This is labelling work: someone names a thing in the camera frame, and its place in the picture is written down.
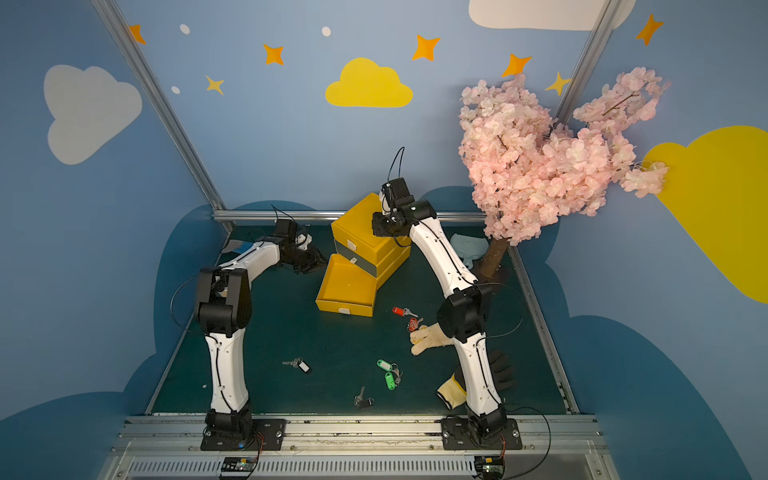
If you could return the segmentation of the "yellow drawer cabinet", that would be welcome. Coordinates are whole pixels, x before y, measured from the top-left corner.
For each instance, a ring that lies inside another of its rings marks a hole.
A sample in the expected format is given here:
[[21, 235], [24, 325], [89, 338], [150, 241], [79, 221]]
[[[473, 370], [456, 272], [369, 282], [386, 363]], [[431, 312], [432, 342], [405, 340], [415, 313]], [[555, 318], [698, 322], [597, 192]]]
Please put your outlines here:
[[376, 237], [372, 231], [374, 212], [382, 212], [380, 197], [370, 193], [341, 217], [331, 223], [334, 241], [359, 253], [378, 267], [377, 289], [402, 266], [411, 254], [411, 241], [406, 237]]

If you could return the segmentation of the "yellow bottom drawer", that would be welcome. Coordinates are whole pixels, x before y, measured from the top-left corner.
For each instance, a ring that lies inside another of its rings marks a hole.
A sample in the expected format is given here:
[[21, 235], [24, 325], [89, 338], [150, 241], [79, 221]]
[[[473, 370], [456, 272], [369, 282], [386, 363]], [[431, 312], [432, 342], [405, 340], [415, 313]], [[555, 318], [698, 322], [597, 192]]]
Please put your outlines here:
[[316, 297], [320, 311], [372, 317], [376, 280], [340, 254], [332, 254]]

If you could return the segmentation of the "red tagged key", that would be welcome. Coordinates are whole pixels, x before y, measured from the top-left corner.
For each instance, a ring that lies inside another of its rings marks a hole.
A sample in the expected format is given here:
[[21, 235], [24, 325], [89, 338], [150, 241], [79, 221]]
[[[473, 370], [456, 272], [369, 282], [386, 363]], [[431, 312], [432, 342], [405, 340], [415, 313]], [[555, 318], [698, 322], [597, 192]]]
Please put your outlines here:
[[417, 315], [408, 308], [393, 307], [392, 312], [402, 317], [417, 317]]
[[408, 331], [409, 332], [415, 332], [415, 331], [419, 330], [422, 327], [422, 322], [423, 322], [422, 318], [412, 317], [409, 320], [409, 323], [408, 323], [408, 326], [407, 326]]

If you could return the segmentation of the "key with black tag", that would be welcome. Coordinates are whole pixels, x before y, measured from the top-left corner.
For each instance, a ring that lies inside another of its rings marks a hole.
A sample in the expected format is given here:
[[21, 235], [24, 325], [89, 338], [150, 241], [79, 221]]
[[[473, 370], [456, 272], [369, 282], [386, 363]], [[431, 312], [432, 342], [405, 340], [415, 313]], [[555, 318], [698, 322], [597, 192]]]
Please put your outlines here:
[[290, 361], [283, 361], [283, 365], [291, 366], [292, 368], [298, 369], [302, 371], [305, 374], [309, 374], [312, 369], [309, 366], [309, 364], [301, 357], [295, 358]]

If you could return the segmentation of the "green tagged key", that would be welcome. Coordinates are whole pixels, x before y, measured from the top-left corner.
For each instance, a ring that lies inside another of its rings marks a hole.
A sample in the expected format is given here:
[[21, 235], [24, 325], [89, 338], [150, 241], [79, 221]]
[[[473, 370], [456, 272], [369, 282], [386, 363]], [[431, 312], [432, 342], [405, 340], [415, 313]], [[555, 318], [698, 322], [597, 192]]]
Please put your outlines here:
[[400, 376], [393, 373], [393, 372], [386, 372], [385, 373], [385, 382], [386, 386], [390, 391], [395, 390], [399, 384], [400, 384]]
[[384, 370], [385, 372], [391, 372], [393, 374], [399, 372], [399, 367], [398, 367], [398, 365], [396, 363], [390, 363], [390, 362], [387, 362], [387, 361], [385, 361], [383, 359], [379, 359], [376, 362], [376, 365], [379, 368], [381, 368], [382, 370]]

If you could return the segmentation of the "dark metal key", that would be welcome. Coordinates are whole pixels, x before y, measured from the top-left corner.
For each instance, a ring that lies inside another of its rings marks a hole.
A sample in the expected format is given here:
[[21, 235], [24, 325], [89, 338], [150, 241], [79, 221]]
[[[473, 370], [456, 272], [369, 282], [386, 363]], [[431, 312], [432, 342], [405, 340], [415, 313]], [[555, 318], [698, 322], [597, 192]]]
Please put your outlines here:
[[353, 405], [358, 409], [370, 408], [375, 404], [375, 400], [372, 397], [365, 395], [365, 387], [362, 387], [359, 393], [353, 399]]

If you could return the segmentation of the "blue drawer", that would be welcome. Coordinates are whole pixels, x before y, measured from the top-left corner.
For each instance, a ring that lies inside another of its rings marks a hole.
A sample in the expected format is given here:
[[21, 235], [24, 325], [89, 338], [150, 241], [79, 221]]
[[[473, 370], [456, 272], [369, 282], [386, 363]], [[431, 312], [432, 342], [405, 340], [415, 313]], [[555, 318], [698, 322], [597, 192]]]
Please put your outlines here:
[[378, 267], [374, 263], [369, 262], [359, 253], [343, 245], [338, 240], [335, 240], [334, 244], [336, 247], [336, 253], [344, 257], [351, 264], [356, 265], [374, 278], [379, 276]]

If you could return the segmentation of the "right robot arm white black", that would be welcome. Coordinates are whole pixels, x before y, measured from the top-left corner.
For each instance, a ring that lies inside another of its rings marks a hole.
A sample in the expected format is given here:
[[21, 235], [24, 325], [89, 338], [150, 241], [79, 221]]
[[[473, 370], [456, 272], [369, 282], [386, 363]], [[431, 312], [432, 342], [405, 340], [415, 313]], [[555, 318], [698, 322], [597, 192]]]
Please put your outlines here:
[[457, 351], [465, 381], [468, 432], [476, 443], [494, 439], [507, 426], [507, 414], [487, 352], [485, 326], [493, 289], [481, 284], [464, 265], [432, 205], [416, 200], [403, 178], [385, 182], [379, 197], [381, 211], [373, 214], [373, 233], [407, 237], [427, 259], [444, 296], [436, 314], [435, 336]]

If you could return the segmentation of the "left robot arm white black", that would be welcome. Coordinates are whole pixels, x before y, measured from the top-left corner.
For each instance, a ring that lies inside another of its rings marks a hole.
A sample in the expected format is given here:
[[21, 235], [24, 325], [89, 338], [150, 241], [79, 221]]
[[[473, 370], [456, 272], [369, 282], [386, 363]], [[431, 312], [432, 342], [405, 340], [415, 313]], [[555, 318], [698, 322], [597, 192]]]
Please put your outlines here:
[[243, 351], [252, 317], [252, 282], [273, 266], [288, 265], [308, 273], [322, 263], [312, 236], [300, 233], [257, 241], [234, 259], [200, 272], [195, 317], [210, 354], [213, 390], [206, 414], [209, 438], [222, 435], [245, 443], [253, 436]]

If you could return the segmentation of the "blue black work glove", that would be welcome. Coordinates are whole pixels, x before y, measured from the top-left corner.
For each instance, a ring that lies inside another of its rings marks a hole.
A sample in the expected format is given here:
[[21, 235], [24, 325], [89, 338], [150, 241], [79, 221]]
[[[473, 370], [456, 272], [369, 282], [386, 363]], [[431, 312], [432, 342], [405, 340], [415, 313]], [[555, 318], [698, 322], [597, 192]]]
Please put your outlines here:
[[252, 242], [230, 239], [221, 250], [221, 254], [222, 255], [226, 255], [226, 254], [241, 255], [247, 252], [249, 249], [251, 249], [252, 246], [253, 246]]

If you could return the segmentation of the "light blue dustpan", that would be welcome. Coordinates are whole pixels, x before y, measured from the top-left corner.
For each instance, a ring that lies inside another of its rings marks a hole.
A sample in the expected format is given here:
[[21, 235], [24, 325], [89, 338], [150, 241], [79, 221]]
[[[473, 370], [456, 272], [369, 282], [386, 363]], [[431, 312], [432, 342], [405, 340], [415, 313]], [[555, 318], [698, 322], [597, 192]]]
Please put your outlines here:
[[451, 236], [450, 245], [468, 269], [472, 269], [474, 262], [481, 260], [489, 249], [489, 242], [485, 238], [458, 233]]

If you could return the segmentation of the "pink cherry blossom tree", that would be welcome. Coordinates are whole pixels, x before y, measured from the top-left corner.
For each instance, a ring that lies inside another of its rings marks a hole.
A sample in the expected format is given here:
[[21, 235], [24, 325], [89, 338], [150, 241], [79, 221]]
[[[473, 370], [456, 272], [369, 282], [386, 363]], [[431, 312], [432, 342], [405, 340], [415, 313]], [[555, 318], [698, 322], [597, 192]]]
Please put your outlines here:
[[668, 172], [662, 162], [639, 165], [624, 135], [656, 114], [668, 85], [655, 71], [637, 67], [618, 75], [573, 111], [582, 125], [577, 131], [555, 119], [525, 80], [520, 75], [500, 86], [479, 81], [461, 93], [458, 153], [490, 240], [478, 269], [484, 279], [496, 274], [509, 247], [538, 237], [564, 216], [596, 215], [610, 185], [639, 198], [657, 195]]

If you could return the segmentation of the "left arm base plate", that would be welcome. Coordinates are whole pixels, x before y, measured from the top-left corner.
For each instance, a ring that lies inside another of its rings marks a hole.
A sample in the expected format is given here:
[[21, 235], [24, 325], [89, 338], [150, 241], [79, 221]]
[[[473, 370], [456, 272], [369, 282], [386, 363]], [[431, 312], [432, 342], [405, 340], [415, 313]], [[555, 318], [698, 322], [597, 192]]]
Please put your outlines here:
[[285, 419], [226, 420], [223, 424], [206, 426], [200, 449], [202, 451], [278, 451], [282, 447]]

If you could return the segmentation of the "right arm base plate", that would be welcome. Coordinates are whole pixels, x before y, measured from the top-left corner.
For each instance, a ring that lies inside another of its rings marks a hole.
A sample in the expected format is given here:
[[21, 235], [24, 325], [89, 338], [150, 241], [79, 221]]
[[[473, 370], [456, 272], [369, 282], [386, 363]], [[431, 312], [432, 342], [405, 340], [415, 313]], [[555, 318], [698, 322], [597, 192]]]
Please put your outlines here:
[[440, 437], [447, 451], [521, 450], [522, 438], [515, 419], [509, 418], [504, 429], [480, 437], [467, 417], [450, 415], [440, 419]]

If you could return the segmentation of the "aluminium rail frame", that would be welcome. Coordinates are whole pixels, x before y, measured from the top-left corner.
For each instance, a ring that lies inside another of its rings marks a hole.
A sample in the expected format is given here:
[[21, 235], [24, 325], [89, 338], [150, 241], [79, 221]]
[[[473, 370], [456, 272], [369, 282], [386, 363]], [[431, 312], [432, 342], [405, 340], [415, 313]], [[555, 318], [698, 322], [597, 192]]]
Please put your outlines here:
[[598, 421], [514, 414], [521, 450], [443, 449], [432, 415], [270, 415], [278, 451], [202, 451], [199, 415], [128, 418], [102, 479], [616, 479]]

